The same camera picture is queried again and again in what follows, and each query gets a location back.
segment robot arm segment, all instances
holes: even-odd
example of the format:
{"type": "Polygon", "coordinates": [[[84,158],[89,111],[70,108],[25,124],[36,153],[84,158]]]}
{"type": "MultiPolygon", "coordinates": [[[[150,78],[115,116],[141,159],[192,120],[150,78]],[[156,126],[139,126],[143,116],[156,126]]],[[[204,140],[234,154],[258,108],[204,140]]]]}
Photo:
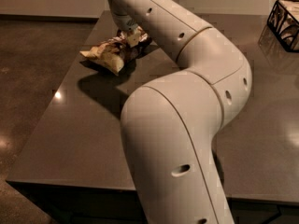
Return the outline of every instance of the robot arm segment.
{"type": "Polygon", "coordinates": [[[113,0],[108,0],[113,21],[124,32],[133,31],[138,27],[138,24],[123,10],[116,5],[113,0]]]}
{"type": "Polygon", "coordinates": [[[121,7],[112,13],[129,15],[185,68],[136,90],[121,113],[124,150],[148,222],[234,223],[211,140],[249,98],[248,61],[218,30],[171,0],[109,1],[121,7]]]}

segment table surface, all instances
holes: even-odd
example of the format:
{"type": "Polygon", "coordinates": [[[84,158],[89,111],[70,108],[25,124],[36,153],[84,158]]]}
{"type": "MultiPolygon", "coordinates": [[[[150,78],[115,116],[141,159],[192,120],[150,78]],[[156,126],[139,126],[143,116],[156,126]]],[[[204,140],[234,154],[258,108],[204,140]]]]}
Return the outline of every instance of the table surface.
{"type": "MultiPolygon", "coordinates": [[[[283,50],[265,16],[202,15],[245,53],[249,101],[214,138],[227,197],[299,204],[299,54],[283,50]]],[[[105,11],[82,48],[116,34],[105,11]]],[[[7,181],[134,190],[120,136],[121,107],[142,84],[178,67],[155,44],[118,77],[78,55],[7,181]]]]}

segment floor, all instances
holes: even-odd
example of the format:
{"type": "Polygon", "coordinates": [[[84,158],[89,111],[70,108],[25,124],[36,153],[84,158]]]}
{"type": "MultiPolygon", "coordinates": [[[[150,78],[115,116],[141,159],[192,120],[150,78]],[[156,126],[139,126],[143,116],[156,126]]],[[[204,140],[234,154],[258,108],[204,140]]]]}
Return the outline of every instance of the floor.
{"type": "Polygon", "coordinates": [[[0,20],[0,223],[53,224],[5,181],[93,22],[0,20]]]}

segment screw hole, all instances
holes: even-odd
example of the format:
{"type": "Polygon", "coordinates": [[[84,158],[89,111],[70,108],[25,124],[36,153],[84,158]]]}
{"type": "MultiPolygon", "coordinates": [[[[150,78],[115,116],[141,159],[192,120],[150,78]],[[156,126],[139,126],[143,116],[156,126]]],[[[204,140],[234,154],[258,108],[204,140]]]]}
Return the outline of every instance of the screw hole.
{"type": "Polygon", "coordinates": [[[179,177],[179,176],[183,176],[186,175],[188,173],[188,171],[190,170],[190,165],[185,164],[185,165],[181,165],[177,168],[175,168],[172,172],[171,175],[173,177],[179,177]]]}
{"type": "Polygon", "coordinates": [[[248,84],[247,84],[247,80],[245,78],[243,78],[243,83],[244,83],[244,87],[245,87],[245,91],[248,89],[248,84]]]}
{"type": "Polygon", "coordinates": [[[147,16],[151,13],[152,8],[149,8],[149,10],[147,11],[147,16]]]}
{"type": "Polygon", "coordinates": [[[205,224],[205,223],[207,223],[207,220],[206,220],[205,218],[200,219],[200,220],[198,221],[198,224],[205,224]]]}
{"type": "Polygon", "coordinates": [[[231,95],[231,93],[226,91],[225,96],[226,96],[228,105],[231,105],[232,104],[232,95],[231,95]]]}
{"type": "Polygon", "coordinates": [[[180,41],[184,36],[185,36],[184,33],[181,33],[180,35],[178,35],[178,41],[180,41]]]}

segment black wire basket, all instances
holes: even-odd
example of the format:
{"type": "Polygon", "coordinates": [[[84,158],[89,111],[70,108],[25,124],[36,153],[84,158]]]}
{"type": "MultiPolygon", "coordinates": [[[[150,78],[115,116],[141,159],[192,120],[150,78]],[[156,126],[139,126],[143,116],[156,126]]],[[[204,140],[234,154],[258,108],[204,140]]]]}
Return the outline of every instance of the black wire basket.
{"type": "Polygon", "coordinates": [[[299,0],[277,0],[267,24],[285,50],[299,52],[299,21],[286,8],[286,3],[290,2],[299,10],[299,0]]]}

